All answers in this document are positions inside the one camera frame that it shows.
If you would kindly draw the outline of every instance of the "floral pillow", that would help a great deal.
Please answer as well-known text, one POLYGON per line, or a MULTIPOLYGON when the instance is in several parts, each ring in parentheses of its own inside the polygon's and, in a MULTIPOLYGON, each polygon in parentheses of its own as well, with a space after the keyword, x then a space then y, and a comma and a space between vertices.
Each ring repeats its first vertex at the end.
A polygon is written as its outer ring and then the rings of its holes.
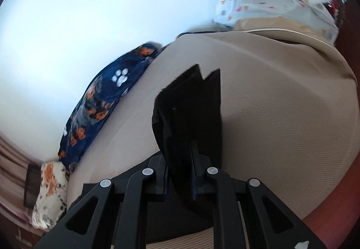
POLYGON ((41 166, 41 186, 32 212, 32 225, 37 229, 51 229, 66 211, 69 174, 62 162, 48 162, 41 166))

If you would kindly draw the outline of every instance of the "white paw print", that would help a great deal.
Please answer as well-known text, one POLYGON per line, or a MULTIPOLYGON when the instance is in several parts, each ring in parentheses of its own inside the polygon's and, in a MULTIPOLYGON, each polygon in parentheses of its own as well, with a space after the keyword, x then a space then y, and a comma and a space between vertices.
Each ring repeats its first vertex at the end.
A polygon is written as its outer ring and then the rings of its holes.
POLYGON ((124 68, 124 70, 118 69, 115 73, 115 75, 111 78, 113 82, 116 82, 116 86, 120 87, 122 83, 127 81, 127 73, 128 69, 124 68))

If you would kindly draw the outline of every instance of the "red wood surface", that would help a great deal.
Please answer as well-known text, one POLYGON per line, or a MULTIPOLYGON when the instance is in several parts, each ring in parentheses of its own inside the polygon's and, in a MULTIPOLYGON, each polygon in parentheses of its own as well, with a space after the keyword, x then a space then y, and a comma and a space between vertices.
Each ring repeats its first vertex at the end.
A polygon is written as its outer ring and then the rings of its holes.
MULTIPOLYGON (((348 0, 345 12, 346 20, 340 30, 336 47, 345 57, 360 83, 360 6, 355 0, 348 0)), ((328 249, 337 249, 350 233, 359 216, 360 154, 335 190, 304 219, 304 222, 328 249)))

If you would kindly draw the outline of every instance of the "beige fabric cushion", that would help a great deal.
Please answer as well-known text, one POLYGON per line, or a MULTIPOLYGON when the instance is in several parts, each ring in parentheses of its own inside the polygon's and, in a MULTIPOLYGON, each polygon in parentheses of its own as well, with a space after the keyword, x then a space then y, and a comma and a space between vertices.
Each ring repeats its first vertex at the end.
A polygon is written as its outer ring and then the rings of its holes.
MULTIPOLYGON (((245 32, 180 37, 118 104, 70 177, 68 204, 83 183, 114 177, 158 151, 154 99, 199 63, 204 77, 221 69, 223 169, 238 179, 259 178, 304 218, 359 151, 356 82, 345 60, 330 56, 245 32)), ((211 231, 199 234, 211 238, 211 231)))
POLYGON ((237 20, 233 28, 234 31, 251 31, 257 29, 285 29, 288 31, 296 31, 306 36, 310 36, 316 40, 320 40, 334 47, 330 43, 330 41, 328 41, 325 37, 321 36, 320 34, 316 33, 310 27, 284 17, 252 18, 252 19, 237 20))
POLYGON ((213 231, 211 229, 184 237, 148 244, 146 249, 212 249, 214 248, 213 231))

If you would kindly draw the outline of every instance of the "blue paw print fabric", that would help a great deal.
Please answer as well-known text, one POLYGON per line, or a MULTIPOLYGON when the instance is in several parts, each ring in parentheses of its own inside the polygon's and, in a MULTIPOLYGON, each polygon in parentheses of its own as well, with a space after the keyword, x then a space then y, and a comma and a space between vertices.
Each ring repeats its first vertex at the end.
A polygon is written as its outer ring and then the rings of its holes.
POLYGON ((59 161, 73 172, 98 135, 106 119, 159 55, 152 44, 143 44, 101 70, 88 86, 66 123, 60 141, 59 161))

